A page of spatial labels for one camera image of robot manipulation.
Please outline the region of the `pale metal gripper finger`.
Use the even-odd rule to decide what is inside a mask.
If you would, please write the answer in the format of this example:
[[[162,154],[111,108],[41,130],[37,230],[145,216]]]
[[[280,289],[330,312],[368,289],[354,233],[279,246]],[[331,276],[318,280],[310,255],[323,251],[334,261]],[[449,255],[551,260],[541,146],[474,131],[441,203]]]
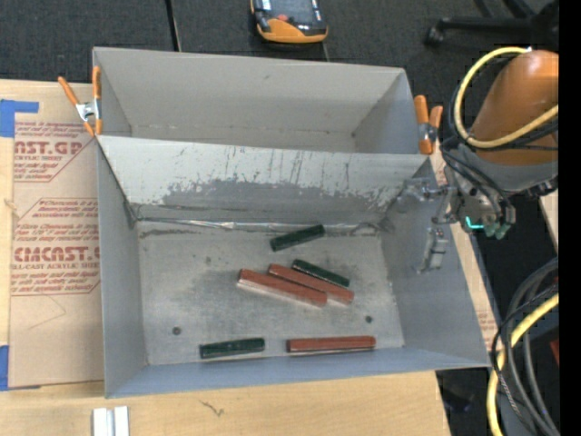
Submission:
[[[413,203],[435,202],[441,200],[447,193],[447,184],[438,184],[426,177],[410,178],[404,182],[396,198],[396,210],[405,213]]]
[[[449,230],[443,223],[432,220],[426,230],[426,240],[417,271],[427,273],[439,270],[450,245]]]

